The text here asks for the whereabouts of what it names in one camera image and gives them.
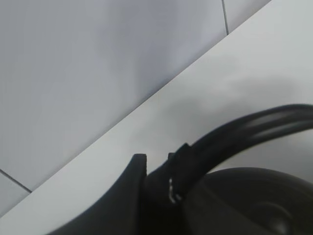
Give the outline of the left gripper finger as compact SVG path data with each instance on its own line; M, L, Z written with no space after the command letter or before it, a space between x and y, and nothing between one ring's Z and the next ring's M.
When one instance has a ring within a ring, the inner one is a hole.
M135 154L111 188L79 216L52 235L137 235L147 156Z

